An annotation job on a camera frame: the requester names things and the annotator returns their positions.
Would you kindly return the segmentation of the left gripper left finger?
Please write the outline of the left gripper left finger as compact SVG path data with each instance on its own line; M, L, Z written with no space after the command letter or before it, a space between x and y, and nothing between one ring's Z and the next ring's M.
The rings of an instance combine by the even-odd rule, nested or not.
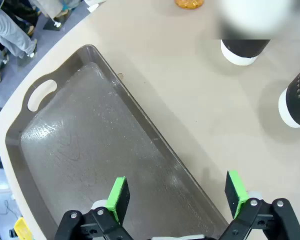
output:
M83 214L78 210L64 213L57 228L56 240L131 240L123 227L130 201L126 177L118 177L104 206L95 206Z

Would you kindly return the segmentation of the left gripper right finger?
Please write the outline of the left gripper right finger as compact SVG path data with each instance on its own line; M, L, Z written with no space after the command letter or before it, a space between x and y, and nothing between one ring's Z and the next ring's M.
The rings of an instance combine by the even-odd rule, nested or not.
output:
M227 172L224 192L233 220L221 240L246 240L252 230L261 230L268 240L300 240L300 223L286 198L267 203L249 196L235 170Z

